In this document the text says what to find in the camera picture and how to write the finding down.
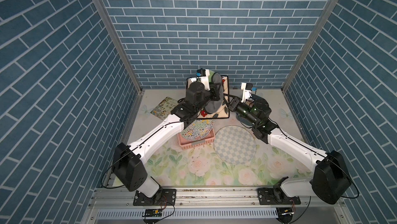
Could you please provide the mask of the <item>square floral plate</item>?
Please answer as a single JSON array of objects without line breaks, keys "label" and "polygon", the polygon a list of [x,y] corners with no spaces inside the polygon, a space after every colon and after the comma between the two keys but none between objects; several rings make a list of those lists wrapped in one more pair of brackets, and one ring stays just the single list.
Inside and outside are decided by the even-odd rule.
[{"label": "square floral plate", "polygon": [[185,100],[197,111],[199,120],[228,118],[224,100],[227,91],[227,77],[206,70],[187,79]]}]

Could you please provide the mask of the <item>blue checkered round plate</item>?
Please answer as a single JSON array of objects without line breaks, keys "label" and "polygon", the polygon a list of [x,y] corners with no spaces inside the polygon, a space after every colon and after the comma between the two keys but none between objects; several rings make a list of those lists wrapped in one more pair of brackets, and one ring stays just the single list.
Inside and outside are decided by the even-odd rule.
[{"label": "blue checkered round plate", "polygon": [[246,129],[226,126],[215,134],[214,150],[226,163],[248,165],[255,157],[256,142]]}]

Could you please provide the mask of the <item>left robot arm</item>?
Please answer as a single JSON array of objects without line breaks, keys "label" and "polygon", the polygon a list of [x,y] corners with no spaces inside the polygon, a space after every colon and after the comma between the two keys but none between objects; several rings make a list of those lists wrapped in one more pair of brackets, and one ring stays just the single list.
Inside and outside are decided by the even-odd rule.
[{"label": "left robot arm", "polygon": [[112,172],[130,191],[139,191],[152,198],[161,186],[145,169],[150,157],[170,138],[182,132],[206,107],[215,111],[223,103],[223,83],[210,83],[207,89],[201,81],[190,84],[183,101],[178,103],[166,119],[148,134],[128,145],[119,144],[114,152]]}]

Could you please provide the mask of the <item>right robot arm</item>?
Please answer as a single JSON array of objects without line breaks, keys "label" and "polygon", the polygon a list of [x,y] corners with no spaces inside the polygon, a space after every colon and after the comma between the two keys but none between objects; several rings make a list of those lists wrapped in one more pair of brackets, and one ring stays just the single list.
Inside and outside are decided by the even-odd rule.
[{"label": "right robot arm", "polygon": [[266,100],[254,95],[248,102],[237,96],[225,100],[229,111],[251,124],[254,136],[273,147],[283,150],[306,166],[312,176],[298,179],[288,176],[273,186],[277,203],[300,196],[317,196],[328,204],[335,204],[352,185],[343,156],[337,151],[325,152],[286,133],[269,116],[271,109]]}]

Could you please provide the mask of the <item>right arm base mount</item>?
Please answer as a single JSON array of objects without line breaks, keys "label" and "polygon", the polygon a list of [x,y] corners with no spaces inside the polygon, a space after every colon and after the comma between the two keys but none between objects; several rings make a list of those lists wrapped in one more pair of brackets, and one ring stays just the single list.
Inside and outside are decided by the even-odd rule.
[{"label": "right arm base mount", "polygon": [[281,189],[281,184],[288,179],[283,177],[272,187],[262,187],[257,189],[257,196],[260,205],[300,205],[299,197],[288,197]]}]

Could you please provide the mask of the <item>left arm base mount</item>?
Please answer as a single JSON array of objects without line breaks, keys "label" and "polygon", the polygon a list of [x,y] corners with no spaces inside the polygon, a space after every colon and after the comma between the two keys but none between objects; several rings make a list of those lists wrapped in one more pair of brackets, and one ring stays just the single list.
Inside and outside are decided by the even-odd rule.
[{"label": "left arm base mount", "polygon": [[172,188],[162,188],[152,196],[148,197],[140,191],[135,192],[134,196],[134,206],[157,206],[157,205],[174,205],[176,201],[176,189]]}]

